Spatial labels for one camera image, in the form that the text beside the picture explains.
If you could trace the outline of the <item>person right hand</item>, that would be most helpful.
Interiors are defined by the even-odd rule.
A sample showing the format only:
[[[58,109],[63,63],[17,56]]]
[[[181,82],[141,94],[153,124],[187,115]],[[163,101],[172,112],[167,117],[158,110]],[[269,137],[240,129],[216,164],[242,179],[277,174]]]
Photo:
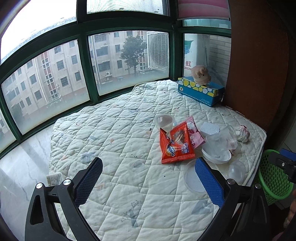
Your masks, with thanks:
[[[292,221],[292,218],[295,214],[295,210],[296,210],[296,204],[295,204],[295,199],[294,199],[290,205],[290,210],[289,210],[288,216],[284,221],[284,224],[283,224],[284,228],[287,228],[288,225],[290,224],[290,222]]]

